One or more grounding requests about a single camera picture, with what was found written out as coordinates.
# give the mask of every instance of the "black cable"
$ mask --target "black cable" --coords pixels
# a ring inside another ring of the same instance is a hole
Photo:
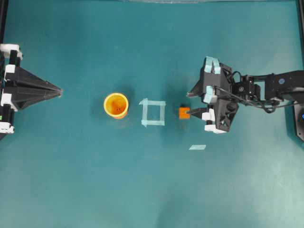
[[[232,73],[232,77],[234,77],[235,74],[238,74],[240,77],[242,77],[241,73],[239,71],[235,71]]]
[[[281,105],[281,106],[273,106],[273,107],[269,107],[269,108],[265,107],[264,105],[263,105],[262,107],[260,107],[260,106],[256,105],[256,104],[253,103],[253,102],[247,101],[247,100],[243,99],[242,97],[239,97],[239,96],[237,96],[237,95],[234,95],[234,94],[231,93],[231,92],[228,92],[228,91],[225,90],[225,89],[219,88],[219,87],[217,87],[217,86],[215,86],[214,88],[217,89],[217,90],[219,90],[219,91],[222,91],[222,92],[224,92],[224,93],[227,93],[227,94],[229,94],[230,96],[232,96],[232,97],[234,97],[234,98],[236,98],[236,99],[239,99],[239,100],[241,100],[241,101],[243,101],[243,102],[249,104],[250,106],[254,106],[255,108],[263,109],[263,110],[264,110],[265,112],[267,112],[267,113],[273,113],[277,108],[291,107],[291,106],[295,106],[295,105],[304,105],[304,103],[293,103],[293,104],[285,104],[285,105]]]
[[[237,96],[237,95],[234,95],[233,93],[228,92],[228,91],[225,90],[225,89],[219,88],[219,87],[217,87],[217,86],[214,86],[214,88],[217,89],[217,90],[219,90],[219,91],[222,91],[222,92],[224,92],[224,93],[227,93],[227,94],[229,94],[230,96],[233,96],[234,98],[239,99],[239,100],[241,100],[241,101],[243,101],[243,102],[249,104],[250,106],[254,106],[254,107],[256,107],[256,108],[263,109],[262,107],[257,106],[256,104],[254,104],[254,103],[252,103],[252,102],[250,102],[250,101],[247,101],[247,100],[243,99],[242,97],[239,97],[239,96]]]

